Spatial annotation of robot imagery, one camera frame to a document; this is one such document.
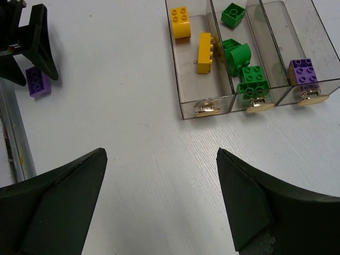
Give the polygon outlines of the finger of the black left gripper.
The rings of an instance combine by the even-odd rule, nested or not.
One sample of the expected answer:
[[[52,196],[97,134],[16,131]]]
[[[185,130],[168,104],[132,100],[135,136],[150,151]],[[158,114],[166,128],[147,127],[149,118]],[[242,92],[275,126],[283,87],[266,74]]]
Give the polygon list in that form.
[[[20,86],[25,86],[27,81],[18,66],[14,55],[21,55],[23,52],[9,53],[1,52],[1,78],[12,81]]]
[[[59,78],[50,47],[47,8],[44,4],[34,5],[31,9],[29,24],[19,28],[21,54],[49,78]]]

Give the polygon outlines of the green lego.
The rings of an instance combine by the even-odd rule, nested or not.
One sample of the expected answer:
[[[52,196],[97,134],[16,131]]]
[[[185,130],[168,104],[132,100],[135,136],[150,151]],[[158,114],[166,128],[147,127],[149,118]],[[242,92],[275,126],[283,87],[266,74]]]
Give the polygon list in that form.
[[[256,82],[242,82],[237,85],[237,100],[249,102],[251,99],[267,98],[270,85],[267,80]]]

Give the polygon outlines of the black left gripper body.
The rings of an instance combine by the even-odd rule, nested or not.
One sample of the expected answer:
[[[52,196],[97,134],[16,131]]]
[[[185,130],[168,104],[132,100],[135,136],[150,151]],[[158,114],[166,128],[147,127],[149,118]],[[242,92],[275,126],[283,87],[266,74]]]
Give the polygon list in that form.
[[[19,44],[19,23],[26,6],[23,0],[1,1],[1,56],[13,54]]]

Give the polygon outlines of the green rounded lego brick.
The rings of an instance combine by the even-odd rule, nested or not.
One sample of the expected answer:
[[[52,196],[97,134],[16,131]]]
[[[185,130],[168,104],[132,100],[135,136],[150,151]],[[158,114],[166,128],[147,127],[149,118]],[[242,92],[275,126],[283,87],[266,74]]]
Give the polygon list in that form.
[[[240,67],[247,67],[251,62],[252,54],[248,43],[231,50],[229,55],[229,65],[233,70],[237,70]]]

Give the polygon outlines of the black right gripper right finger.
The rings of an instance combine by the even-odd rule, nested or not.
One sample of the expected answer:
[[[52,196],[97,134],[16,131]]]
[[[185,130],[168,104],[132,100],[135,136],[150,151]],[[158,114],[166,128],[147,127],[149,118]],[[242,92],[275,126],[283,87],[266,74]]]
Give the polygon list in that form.
[[[339,198],[269,175],[225,149],[217,168],[239,254],[339,254]]]

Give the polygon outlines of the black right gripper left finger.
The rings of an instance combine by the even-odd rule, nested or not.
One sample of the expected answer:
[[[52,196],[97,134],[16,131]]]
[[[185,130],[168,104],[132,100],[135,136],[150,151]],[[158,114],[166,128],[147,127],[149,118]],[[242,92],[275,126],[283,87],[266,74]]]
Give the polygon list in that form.
[[[107,166],[103,148],[1,188],[1,254],[81,254]]]

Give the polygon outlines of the purple arched lego brick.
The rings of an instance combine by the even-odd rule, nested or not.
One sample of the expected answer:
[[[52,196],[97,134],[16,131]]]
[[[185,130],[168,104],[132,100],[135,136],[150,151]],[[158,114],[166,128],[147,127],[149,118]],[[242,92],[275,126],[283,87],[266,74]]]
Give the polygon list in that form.
[[[291,60],[288,66],[288,78],[292,86],[318,81],[310,58]]]

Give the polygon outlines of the yellow rounded lego brick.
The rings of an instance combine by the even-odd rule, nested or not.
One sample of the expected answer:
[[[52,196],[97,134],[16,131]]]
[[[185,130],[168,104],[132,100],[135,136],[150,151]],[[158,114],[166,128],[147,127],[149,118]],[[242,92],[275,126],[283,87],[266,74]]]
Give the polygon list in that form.
[[[191,25],[186,6],[173,8],[170,11],[174,39],[190,38]]]

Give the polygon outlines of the yellow long lego brick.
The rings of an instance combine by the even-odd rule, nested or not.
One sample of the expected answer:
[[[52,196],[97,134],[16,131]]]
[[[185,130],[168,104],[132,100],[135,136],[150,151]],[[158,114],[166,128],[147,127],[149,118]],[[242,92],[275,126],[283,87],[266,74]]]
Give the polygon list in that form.
[[[208,74],[213,63],[213,38],[211,33],[203,32],[200,34],[198,51],[198,74]]]

